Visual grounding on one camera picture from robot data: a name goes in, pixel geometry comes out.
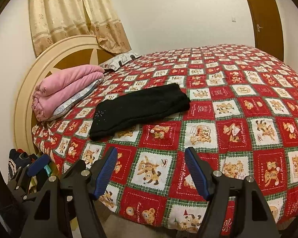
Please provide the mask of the black pants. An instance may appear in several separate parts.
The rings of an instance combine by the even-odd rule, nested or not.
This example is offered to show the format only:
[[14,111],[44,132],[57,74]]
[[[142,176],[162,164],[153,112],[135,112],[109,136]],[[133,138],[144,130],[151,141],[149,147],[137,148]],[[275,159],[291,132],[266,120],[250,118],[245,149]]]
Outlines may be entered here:
[[176,83],[130,92],[96,106],[89,138],[98,141],[137,124],[148,124],[190,109]]

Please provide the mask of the pink folded blanket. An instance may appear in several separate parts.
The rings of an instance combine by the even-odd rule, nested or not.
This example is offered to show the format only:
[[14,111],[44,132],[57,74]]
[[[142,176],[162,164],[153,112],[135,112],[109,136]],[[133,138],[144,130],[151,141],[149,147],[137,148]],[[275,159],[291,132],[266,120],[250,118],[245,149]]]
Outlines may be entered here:
[[49,119],[55,109],[92,82],[101,80],[105,70],[96,65],[63,69],[43,79],[33,92],[32,109],[38,121]]

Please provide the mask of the white floral folded quilt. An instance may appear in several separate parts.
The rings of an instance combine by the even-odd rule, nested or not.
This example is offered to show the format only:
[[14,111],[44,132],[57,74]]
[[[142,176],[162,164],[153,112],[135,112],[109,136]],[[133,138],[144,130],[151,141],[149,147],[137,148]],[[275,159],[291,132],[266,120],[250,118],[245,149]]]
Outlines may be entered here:
[[69,112],[69,110],[75,106],[77,103],[79,103],[81,100],[85,99],[90,93],[94,91],[101,83],[103,82],[103,79],[95,80],[90,85],[79,91],[78,93],[74,94],[72,97],[67,99],[64,103],[62,103],[60,106],[58,106],[50,118],[47,119],[47,121],[53,121],[56,120],[65,114]]

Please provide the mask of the red patchwork bear bedspread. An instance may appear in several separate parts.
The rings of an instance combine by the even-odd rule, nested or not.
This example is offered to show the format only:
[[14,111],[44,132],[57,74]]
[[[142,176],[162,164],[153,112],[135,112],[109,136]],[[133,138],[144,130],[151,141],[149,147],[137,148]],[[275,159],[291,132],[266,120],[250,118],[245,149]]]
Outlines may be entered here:
[[[91,141],[95,107],[130,91],[176,83],[187,112]],[[107,74],[64,117],[32,129],[38,149],[60,172],[88,167],[117,148],[118,160],[100,201],[123,218],[197,232],[207,209],[185,164],[193,147],[230,178],[255,178],[275,222],[298,215],[298,74],[273,56],[242,45],[144,55]]]

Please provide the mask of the grey patterned pillow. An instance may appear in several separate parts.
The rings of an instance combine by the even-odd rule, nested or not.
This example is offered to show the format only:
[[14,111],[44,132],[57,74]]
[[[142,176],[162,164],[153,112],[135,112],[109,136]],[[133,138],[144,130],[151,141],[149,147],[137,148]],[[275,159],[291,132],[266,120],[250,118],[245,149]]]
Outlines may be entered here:
[[125,64],[127,64],[130,61],[133,61],[139,57],[141,57],[141,55],[134,53],[134,52],[122,53],[122,54],[116,55],[115,57],[101,63],[100,67],[102,67],[105,70],[117,71],[120,67],[124,66]]

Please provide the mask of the cream round headboard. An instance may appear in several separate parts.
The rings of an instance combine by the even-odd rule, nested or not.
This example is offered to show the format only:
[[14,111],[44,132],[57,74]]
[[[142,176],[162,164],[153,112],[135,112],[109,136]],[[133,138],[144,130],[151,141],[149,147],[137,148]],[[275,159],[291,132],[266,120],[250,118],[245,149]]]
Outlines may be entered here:
[[32,94],[46,77],[81,64],[98,65],[114,57],[101,48],[95,36],[71,36],[53,44],[38,56],[21,84],[14,111],[15,147],[32,154],[36,152],[32,127],[38,123],[32,110]]

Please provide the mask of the beige patterned curtain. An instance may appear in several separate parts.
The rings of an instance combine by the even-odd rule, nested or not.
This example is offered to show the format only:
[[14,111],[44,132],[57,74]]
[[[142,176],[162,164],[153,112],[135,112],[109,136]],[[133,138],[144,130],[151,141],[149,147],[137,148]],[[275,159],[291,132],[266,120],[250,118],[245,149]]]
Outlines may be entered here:
[[97,44],[112,54],[131,50],[111,0],[28,0],[34,52],[70,36],[95,36]]

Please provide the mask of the brown wooden door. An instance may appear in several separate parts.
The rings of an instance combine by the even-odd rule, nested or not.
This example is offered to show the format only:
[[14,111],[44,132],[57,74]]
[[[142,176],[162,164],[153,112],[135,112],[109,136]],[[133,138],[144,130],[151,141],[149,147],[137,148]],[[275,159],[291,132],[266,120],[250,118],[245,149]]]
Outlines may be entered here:
[[[247,0],[255,37],[255,47],[284,61],[284,39],[276,0]],[[257,32],[257,24],[263,29]]]

